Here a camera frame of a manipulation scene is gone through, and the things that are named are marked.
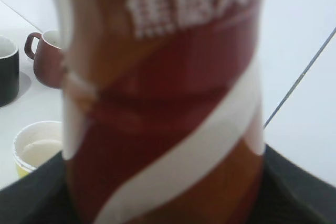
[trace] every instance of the white stripe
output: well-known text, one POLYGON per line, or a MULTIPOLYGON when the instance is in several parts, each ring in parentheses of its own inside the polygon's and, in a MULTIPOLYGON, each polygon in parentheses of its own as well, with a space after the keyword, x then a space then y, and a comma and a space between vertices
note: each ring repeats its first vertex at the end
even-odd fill
POLYGON ((181 195, 206 176, 247 130, 260 99, 254 59, 229 94, 182 143, 123 184, 94 224, 127 222, 181 195))

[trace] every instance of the white cup rim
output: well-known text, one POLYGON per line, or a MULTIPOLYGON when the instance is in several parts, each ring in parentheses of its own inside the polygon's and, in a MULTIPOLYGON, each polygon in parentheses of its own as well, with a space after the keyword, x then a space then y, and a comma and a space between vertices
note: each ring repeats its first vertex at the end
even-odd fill
POLYGON ((60 121, 39 121, 39 122, 35 122, 35 123, 32 123, 32 124, 29 124, 27 125, 26 127, 24 127, 22 130, 20 130, 15 138, 14 138, 14 141, 13 141, 13 145, 12 145, 12 152, 13 152, 13 156, 14 156, 14 160, 15 162, 17 163, 18 166, 20 166, 20 168, 22 168, 23 170, 25 170, 26 172, 32 172, 34 170, 36 170, 36 167, 32 166, 32 165, 29 165, 27 162, 23 161, 22 158, 20 158, 18 155, 17 155, 17 152, 16 152, 16 141, 18 139, 18 137, 23 133, 25 132, 28 128, 34 126, 34 125, 37 125, 37 124, 43 124, 43 123, 57 123, 57 124, 62 124, 62 122, 60 121))
POLYGON ((58 34, 59 34, 59 31, 58 31, 58 30, 47 30, 47 31, 43 32, 43 33, 41 34, 41 36, 42 36, 42 40, 43 40, 45 43, 47 43, 48 45, 50 45, 50 46, 52 46, 52 47, 54 47, 54 48, 57 48, 57 49, 61 49, 60 47, 57 47, 57 46, 51 44, 51 43, 46 39, 45 36, 46 36, 47 33, 58 33, 58 34))
POLYGON ((14 45, 14 47, 15 47, 14 52, 12 52, 10 55, 6 55, 6 56, 0 57, 0 60, 6 59, 6 58, 9 58, 9 57, 12 57, 12 56, 16 55, 17 52, 19 51, 19 47, 17 46, 17 43, 15 43, 11 39, 9 39, 8 37, 3 36, 3 35, 0 35, 0 38, 3 38, 5 40, 7 40, 9 43, 11 43, 12 45, 14 45))

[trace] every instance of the table surface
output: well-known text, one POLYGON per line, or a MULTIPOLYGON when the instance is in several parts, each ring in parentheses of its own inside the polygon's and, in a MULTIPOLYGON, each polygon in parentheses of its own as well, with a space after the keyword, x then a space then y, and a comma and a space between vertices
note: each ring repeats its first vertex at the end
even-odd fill
MULTIPOLYGON (((263 75, 264 121, 336 27, 336 0, 265 0, 258 56, 263 75)), ((0 108, 0 188, 17 180, 13 138, 23 127, 61 121, 61 91, 40 84, 23 47, 38 31, 0 2, 0 34, 20 49, 20 92, 0 108)), ((336 39, 333 38, 265 129, 266 142, 296 165, 336 186, 336 39)))

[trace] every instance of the yellow cup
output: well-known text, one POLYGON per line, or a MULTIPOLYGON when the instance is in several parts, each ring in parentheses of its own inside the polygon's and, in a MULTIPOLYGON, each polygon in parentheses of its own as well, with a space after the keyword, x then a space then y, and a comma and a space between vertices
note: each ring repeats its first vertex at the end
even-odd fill
POLYGON ((42 121, 23 128, 14 138, 13 156, 20 178, 31 173, 62 149, 62 123, 42 121))

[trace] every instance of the brown mug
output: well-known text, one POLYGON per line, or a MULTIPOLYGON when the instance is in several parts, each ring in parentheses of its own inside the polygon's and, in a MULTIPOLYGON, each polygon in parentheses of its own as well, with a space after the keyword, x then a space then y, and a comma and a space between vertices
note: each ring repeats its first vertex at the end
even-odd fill
POLYGON ((59 32, 55 30, 44 33, 31 33, 25 44, 26 55, 34 60, 34 73, 36 78, 51 88, 60 88, 62 81, 61 62, 63 56, 59 47, 59 32), (39 39, 36 52, 33 53, 31 45, 34 38, 39 39))

